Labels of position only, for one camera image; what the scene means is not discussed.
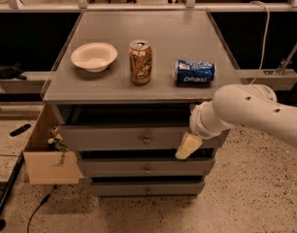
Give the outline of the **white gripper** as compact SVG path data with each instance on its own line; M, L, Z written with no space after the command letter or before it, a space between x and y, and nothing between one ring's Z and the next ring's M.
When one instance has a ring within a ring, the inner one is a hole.
M183 135L175 154L179 160L187 159L197 151L203 144L201 139L211 139L234 127L233 124L218 117L212 102L203 102L200 105L190 104L189 110L189 129L193 134L186 132Z

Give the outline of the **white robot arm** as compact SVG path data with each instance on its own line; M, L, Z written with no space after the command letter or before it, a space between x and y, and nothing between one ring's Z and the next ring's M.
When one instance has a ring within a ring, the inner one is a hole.
M267 85L229 84L219 88L210 102L192 107L189 130L176 158L187 159L204 140L236 125L268 133L297 149L297 107L278 103Z

